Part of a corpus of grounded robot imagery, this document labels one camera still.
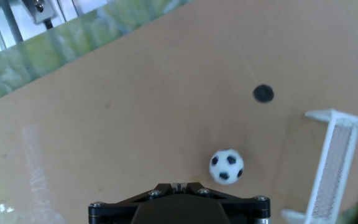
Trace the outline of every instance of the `white mesh net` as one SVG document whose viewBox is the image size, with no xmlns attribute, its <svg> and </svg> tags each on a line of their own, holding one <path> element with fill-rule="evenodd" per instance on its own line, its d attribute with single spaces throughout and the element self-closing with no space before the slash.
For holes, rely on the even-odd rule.
<svg viewBox="0 0 358 224">
<path fill-rule="evenodd" d="M 327 161 L 325 163 L 323 176 L 313 208 L 312 217 L 319 220 L 331 220 L 333 208 L 336 203 L 337 190 L 341 181 L 342 169 L 352 128 L 336 125 L 333 138 L 329 145 Z"/>
</svg>

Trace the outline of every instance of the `soccer goal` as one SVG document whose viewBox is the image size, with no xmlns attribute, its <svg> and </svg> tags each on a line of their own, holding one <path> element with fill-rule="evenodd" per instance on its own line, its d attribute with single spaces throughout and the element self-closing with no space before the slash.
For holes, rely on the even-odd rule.
<svg viewBox="0 0 358 224">
<path fill-rule="evenodd" d="M 305 116 L 328 123 L 323 151 L 306 213 L 283 209 L 281 216 L 289 224 L 334 224 L 356 148 L 358 117 L 332 109 Z"/>
</svg>

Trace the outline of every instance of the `tan floor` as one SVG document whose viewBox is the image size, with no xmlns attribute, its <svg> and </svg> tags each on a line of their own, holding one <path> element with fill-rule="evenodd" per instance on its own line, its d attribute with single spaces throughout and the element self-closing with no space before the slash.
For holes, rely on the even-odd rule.
<svg viewBox="0 0 358 224">
<path fill-rule="evenodd" d="M 196 0 L 1 98 L 0 203 L 81 223 L 90 202 L 200 181 L 269 196 L 274 223 L 282 208 L 305 211 L 326 125 L 303 113 L 358 115 L 346 11 L 358 7 L 346 4 Z M 261 83 L 275 91 L 266 105 L 252 96 Z M 226 187 L 208 174 L 224 147 L 245 160 Z M 357 202 L 358 145 L 342 207 Z"/>
</svg>

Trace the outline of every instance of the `miniature soccer ball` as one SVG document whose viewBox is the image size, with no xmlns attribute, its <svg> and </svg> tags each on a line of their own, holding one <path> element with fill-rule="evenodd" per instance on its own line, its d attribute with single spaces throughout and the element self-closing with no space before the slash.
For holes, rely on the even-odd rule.
<svg viewBox="0 0 358 224">
<path fill-rule="evenodd" d="M 234 149 L 219 150 L 209 163 L 209 172 L 219 184 L 235 183 L 244 171 L 244 161 Z"/>
</svg>

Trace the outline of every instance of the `screw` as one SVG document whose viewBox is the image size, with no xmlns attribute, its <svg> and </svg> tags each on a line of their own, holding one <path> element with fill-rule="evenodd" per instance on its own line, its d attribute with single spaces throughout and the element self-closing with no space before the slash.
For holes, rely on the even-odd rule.
<svg viewBox="0 0 358 224">
<path fill-rule="evenodd" d="M 34 6 L 37 8 L 39 12 L 44 11 L 44 6 L 42 5 L 44 3 L 43 0 L 33 0 L 32 3 L 34 4 Z"/>
<path fill-rule="evenodd" d="M 258 201 L 265 201 L 267 200 L 268 198 L 263 196 L 263 195 L 258 195 L 258 196 L 255 196 L 254 197 L 255 200 L 258 200 Z"/>
<path fill-rule="evenodd" d="M 198 189 L 197 192 L 199 194 L 208 194 L 209 193 L 209 190 L 208 189 Z"/>
<path fill-rule="evenodd" d="M 149 192 L 150 196 L 158 196 L 161 194 L 161 190 L 152 190 Z"/>
<path fill-rule="evenodd" d="M 104 202 L 93 202 L 89 206 L 92 208 L 99 208 L 102 207 L 105 203 Z"/>
</svg>

